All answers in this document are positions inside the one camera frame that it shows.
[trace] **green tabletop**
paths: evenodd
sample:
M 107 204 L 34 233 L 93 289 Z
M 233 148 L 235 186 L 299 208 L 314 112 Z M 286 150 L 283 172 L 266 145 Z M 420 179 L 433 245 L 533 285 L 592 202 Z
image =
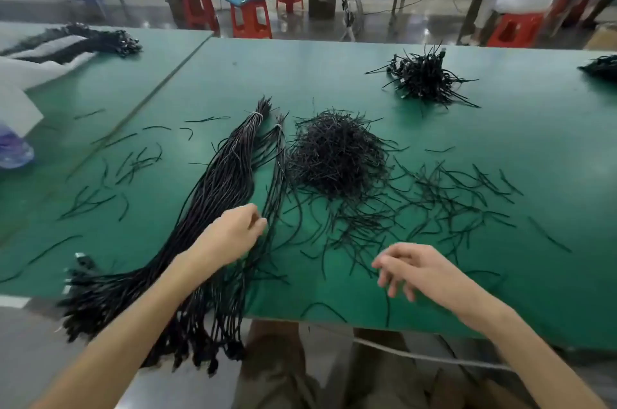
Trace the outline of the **green tabletop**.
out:
M 10 45 L 8 38 L 35 35 L 52 26 L 0 23 L 0 48 Z M 99 55 L 27 92 L 44 119 L 27 136 L 35 150 L 34 163 L 0 171 L 0 244 L 93 151 L 92 141 L 112 131 L 212 35 L 209 31 L 128 32 L 143 45 L 143 53 L 125 59 Z M 99 109 L 104 111 L 79 118 Z
M 393 89 L 381 90 L 386 75 L 364 75 L 385 64 L 403 46 L 292 40 L 211 39 L 190 59 L 154 99 L 114 135 L 137 132 L 92 157 L 48 203 L 33 213 L 28 225 L 6 244 L 0 271 L 16 273 L 48 247 L 51 250 L 21 276 L 0 283 L 0 292 L 23 296 L 57 297 L 64 284 L 64 268 L 75 252 L 86 252 L 105 271 L 126 271 L 153 257 L 171 231 L 184 198 L 203 173 L 217 144 L 255 109 L 257 100 L 272 96 L 273 106 L 290 111 L 286 133 L 294 117 L 309 117 L 326 108 L 366 112 L 376 119 L 376 135 L 410 148 L 397 155 L 416 171 L 422 164 L 445 160 L 451 170 L 471 171 L 476 164 L 493 179 L 503 170 L 524 196 L 515 204 L 492 197 L 490 209 L 507 213 L 517 228 L 488 223 L 474 233 L 469 249 L 459 252 L 463 271 L 489 270 L 502 275 L 475 274 L 479 283 L 517 309 L 551 342 L 577 347 L 617 349 L 617 283 L 614 252 L 617 234 L 617 87 L 590 80 L 576 67 L 599 53 L 587 51 L 483 49 L 447 47 L 445 67 L 460 77 L 479 78 L 460 92 L 480 105 L 472 109 L 452 105 L 449 110 L 420 111 L 418 102 L 403 100 Z M 405 46 L 421 52 L 421 46 Z M 228 120 L 185 123 L 207 117 Z M 163 125 L 170 129 L 147 126 Z M 189 140 L 190 127 L 194 136 Z M 115 185 L 116 172 L 131 152 L 147 148 L 144 156 L 161 160 L 135 175 L 128 186 Z M 444 154 L 426 152 L 455 146 Z M 100 184 L 105 162 L 109 195 L 117 197 L 98 209 L 72 219 L 57 218 L 73 204 L 85 186 Z M 272 167 L 256 176 L 254 197 L 262 205 Z M 130 202 L 125 217 L 122 195 Z M 315 204 L 316 216 L 325 215 Z M 528 216 L 572 252 L 559 249 L 535 230 Z M 398 221 L 417 225 L 421 212 L 410 209 Z M 293 224 L 297 213 L 285 215 Z M 316 225 L 305 217 L 303 238 Z M 280 229 L 280 240 L 288 232 Z M 404 237 L 405 229 L 396 233 Z M 440 248 L 438 236 L 415 239 Z M 307 253 L 323 246 L 303 245 Z M 278 272 L 289 285 L 260 281 L 249 295 L 247 314 L 279 319 L 340 323 L 335 310 L 350 325 L 415 329 L 445 335 L 474 334 L 450 313 L 420 299 L 386 300 L 375 280 L 356 269 L 338 250 L 325 257 L 326 279 L 320 262 L 299 254 L 300 247 L 273 253 Z

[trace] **plastic bottle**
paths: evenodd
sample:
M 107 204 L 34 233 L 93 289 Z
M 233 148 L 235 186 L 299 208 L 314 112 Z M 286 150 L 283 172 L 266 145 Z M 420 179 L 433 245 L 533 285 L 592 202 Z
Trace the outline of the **plastic bottle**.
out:
M 0 168 L 21 167 L 34 157 L 34 149 L 0 120 Z

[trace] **stool with blue cushion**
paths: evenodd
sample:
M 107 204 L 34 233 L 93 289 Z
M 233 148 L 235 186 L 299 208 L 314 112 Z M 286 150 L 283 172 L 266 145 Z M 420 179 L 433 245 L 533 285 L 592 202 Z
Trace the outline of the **stool with blue cushion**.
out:
M 225 0 L 231 6 L 231 24 L 233 36 L 242 39 L 271 39 L 270 17 L 266 0 Z M 242 24 L 236 21 L 236 8 L 242 13 Z M 266 23 L 262 24 L 257 19 L 257 8 L 263 8 Z

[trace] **khaki pants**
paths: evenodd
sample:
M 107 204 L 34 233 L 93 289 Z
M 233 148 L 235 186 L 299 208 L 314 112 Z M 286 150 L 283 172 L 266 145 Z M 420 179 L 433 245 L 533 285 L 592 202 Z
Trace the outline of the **khaki pants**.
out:
M 398 333 L 362 331 L 365 339 L 405 349 Z M 306 374 L 300 343 L 266 335 L 250 343 L 246 351 L 233 409 L 318 408 L 319 384 Z M 343 405 L 348 409 L 428 409 L 412 359 L 359 344 L 353 345 Z

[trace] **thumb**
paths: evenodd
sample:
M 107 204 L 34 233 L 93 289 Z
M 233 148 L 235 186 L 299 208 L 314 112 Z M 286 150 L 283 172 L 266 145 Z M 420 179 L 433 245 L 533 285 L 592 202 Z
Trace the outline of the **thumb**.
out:
M 381 259 L 381 266 L 388 273 L 395 277 L 404 279 L 414 286 L 416 286 L 417 282 L 421 280 L 420 268 L 412 266 L 409 263 L 405 263 L 398 258 L 385 256 Z
M 257 239 L 264 233 L 267 226 L 268 220 L 265 217 L 261 217 L 253 223 L 253 225 L 249 228 L 249 232 L 255 236 L 255 239 Z

